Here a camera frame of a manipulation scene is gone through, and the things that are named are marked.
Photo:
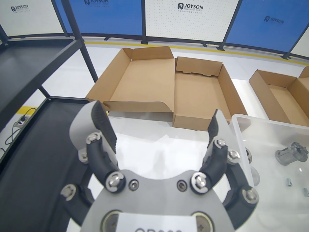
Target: joyson logo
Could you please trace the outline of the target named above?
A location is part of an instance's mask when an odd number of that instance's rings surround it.
[[[178,11],[179,12],[188,12],[188,13],[198,13],[198,14],[202,14],[202,10],[204,8],[204,6],[202,5],[197,5],[197,4],[191,4],[191,3],[178,3]]]
[[[27,4],[11,6],[11,10],[14,13],[26,12],[26,11],[29,11],[29,6]]]
[[[108,0],[84,0],[85,5],[94,7],[108,7]]]
[[[280,19],[276,19],[276,18],[271,18],[270,16],[266,16],[264,18],[264,21],[268,22],[268,21],[273,21],[273,22],[277,22],[277,23],[284,23],[284,20],[280,20]]]

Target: black metal shelf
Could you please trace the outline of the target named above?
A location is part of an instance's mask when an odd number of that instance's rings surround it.
[[[69,183],[87,186],[92,174],[69,136],[73,119],[87,103],[46,99],[6,150],[0,160],[1,231],[66,231],[70,216],[60,191]]]
[[[82,43],[70,38],[9,40],[0,45],[0,130]]]

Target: cardboard box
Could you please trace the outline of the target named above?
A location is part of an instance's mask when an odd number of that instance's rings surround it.
[[[256,70],[249,82],[270,120],[309,127],[309,66],[299,78]]]
[[[207,131],[216,109],[246,110],[221,62],[178,57],[169,47],[124,48],[86,98],[108,111],[170,112],[173,127]]]

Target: yellow floor line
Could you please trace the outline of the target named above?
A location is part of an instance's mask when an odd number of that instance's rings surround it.
[[[37,107],[32,107],[32,106],[22,106],[18,111],[17,111],[17,114],[26,114],[27,115],[32,115],[35,110],[34,109],[31,109],[31,108],[37,108]]]
[[[120,46],[138,46],[138,47],[160,47],[162,45],[152,45],[152,44],[138,44],[138,43],[118,43],[118,42],[85,42],[85,44],[101,44],[101,45],[120,45]],[[299,65],[308,65],[308,63],[303,63],[294,60],[286,60],[283,58],[274,58],[264,55],[257,55],[257,54],[249,54],[249,53],[242,53],[242,52],[235,52],[235,51],[216,51],[216,50],[207,50],[207,49],[200,49],[200,48],[189,48],[189,47],[180,47],[180,46],[170,46],[171,49],[180,49],[180,50],[190,50],[190,51],[205,51],[205,52],[216,52],[216,53],[223,53],[223,54],[234,54],[234,55],[242,55],[242,56],[249,56],[249,57],[256,57],[256,58],[266,58],[272,60],[279,60]]]

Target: transparent container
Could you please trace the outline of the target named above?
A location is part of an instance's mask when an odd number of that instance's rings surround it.
[[[253,215],[237,231],[309,231],[309,197],[304,193],[304,188],[309,190],[309,160],[284,166],[275,156],[276,151],[289,148],[293,142],[309,150],[309,127],[237,114],[232,116],[230,128],[239,143],[247,180],[260,197]],[[252,155],[250,164],[245,148]],[[252,173],[252,167],[258,176]],[[254,186],[258,177],[259,183]]]

